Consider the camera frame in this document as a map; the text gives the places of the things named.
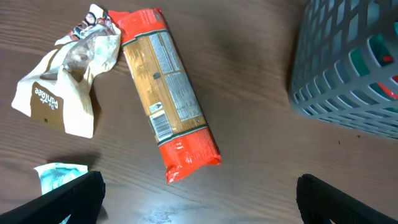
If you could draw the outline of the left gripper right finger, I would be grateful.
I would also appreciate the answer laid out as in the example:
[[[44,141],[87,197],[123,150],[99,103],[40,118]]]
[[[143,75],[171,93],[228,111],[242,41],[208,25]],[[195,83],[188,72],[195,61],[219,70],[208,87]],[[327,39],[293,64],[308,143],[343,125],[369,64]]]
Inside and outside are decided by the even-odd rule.
[[[298,178],[296,193],[296,202],[304,224],[397,224],[397,220],[311,174]]]

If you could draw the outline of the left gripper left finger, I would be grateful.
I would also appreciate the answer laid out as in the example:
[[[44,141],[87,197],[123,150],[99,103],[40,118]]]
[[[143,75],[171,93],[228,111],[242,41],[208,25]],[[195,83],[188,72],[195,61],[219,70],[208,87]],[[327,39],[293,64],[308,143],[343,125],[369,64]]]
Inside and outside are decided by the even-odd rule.
[[[106,193],[101,172],[90,171],[1,215],[1,223],[95,224]]]

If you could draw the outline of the teal white sachet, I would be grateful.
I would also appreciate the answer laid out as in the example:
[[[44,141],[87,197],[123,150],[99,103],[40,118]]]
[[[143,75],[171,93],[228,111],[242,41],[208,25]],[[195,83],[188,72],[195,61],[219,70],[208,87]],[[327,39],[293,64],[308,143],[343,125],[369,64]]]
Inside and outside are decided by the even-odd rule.
[[[48,192],[80,177],[88,172],[88,166],[79,164],[66,164],[54,162],[34,168],[40,179],[42,194]]]

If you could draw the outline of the orange biscuit pack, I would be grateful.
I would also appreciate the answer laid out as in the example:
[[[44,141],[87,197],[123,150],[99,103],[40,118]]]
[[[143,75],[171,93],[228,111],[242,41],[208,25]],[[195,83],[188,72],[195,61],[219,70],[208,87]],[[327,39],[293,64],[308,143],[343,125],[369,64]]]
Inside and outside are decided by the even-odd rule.
[[[159,8],[109,11],[172,183],[221,156]]]

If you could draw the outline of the green Nescafe coffee bag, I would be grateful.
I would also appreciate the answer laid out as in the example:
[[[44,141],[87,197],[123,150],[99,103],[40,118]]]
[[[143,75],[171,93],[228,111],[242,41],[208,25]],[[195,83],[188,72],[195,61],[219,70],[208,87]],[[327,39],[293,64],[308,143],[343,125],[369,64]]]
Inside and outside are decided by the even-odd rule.
[[[397,112],[397,24],[374,32],[348,54],[357,75],[353,95],[368,105],[385,104]]]

